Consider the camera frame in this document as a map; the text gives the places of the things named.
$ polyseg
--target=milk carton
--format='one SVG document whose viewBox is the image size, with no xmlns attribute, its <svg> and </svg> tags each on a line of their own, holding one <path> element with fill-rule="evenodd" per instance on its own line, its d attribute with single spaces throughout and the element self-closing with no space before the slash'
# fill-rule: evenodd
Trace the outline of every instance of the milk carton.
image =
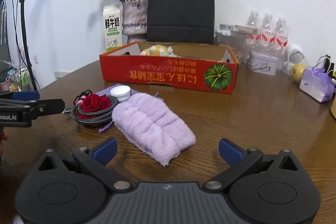
<svg viewBox="0 0 336 224">
<path fill-rule="evenodd" d="M 103 11 L 106 50 L 123 45 L 119 5 L 105 6 Z"/>
</svg>

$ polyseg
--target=white bottle cap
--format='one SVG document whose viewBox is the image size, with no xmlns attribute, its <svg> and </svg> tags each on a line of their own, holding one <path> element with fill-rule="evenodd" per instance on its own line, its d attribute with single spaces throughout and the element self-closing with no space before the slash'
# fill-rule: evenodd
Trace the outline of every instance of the white bottle cap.
<svg viewBox="0 0 336 224">
<path fill-rule="evenodd" d="M 116 97 L 119 102 L 127 100 L 131 96 L 131 88 L 127 85 L 116 86 L 110 91 L 111 96 Z"/>
</svg>

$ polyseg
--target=pole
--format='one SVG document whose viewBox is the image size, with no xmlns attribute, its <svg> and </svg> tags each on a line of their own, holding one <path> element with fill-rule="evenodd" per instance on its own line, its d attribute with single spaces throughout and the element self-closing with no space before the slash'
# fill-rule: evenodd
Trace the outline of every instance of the pole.
<svg viewBox="0 0 336 224">
<path fill-rule="evenodd" d="M 31 78 L 31 83 L 33 85 L 33 89 L 37 90 L 35 78 L 33 75 L 33 70 L 32 70 L 32 64 L 30 63 L 29 59 L 29 53 L 28 53 L 28 46 L 27 46 L 27 33 L 26 33 L 26 22 L 25 22 L 25 0 L 20 0 L 21 3 L 21 29 L 22 29 L 22 42 L 23 42 L 23 48 L 25 51 L 25 57 L 26 57 L 26 63 L 27 63 L 27 68 L 29 71 L 29 75 Z"/>
</svg>

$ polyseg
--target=apple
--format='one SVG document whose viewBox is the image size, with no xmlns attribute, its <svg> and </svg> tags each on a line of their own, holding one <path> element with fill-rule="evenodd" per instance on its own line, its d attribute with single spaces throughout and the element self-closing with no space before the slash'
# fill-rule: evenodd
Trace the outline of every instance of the apple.
<svg viewBox="0 0 336 224">
<path fill-rule="evenodd" d="M 302 75 L 303 75 L 303 71 L 306 69 L 307 67 L 303 64 L 295 64 L 292 68 L 291 68 L 291 77 L 293 79 L 293 81 L 295 83 L 300 84 L 301 80 L 302 80 Z"/>
</svg>

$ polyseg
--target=blue gripper pad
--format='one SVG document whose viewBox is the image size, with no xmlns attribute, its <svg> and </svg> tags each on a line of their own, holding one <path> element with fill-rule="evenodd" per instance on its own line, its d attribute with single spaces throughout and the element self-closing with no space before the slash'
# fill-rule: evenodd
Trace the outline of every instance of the blue gripper pad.
<svg viewBox="0 0 336 224">
<path fill-rule="evenodd" d="M 22 91 L 14 92 L 11 97 L 12 100 L 18 101 L 30 101 L 40 99 L 40 94 L 38 91 Z"/>
<path fill-rule="evenodd" d="M 90 149 L 88 154 L 105 166 L 115 157 L 117 148 L 117 141 L 114 138 L 108 138 L 93 149 Z"/>
<path fill-rule="evenodd" d="M 238 163 L 247 155 L 246 150 L 242 149 L 240 146 L 229 141 L 228 139 L 220 140 L 218 150 L 219 150 L 219 155 L 230 166 Z"/>
</svg>

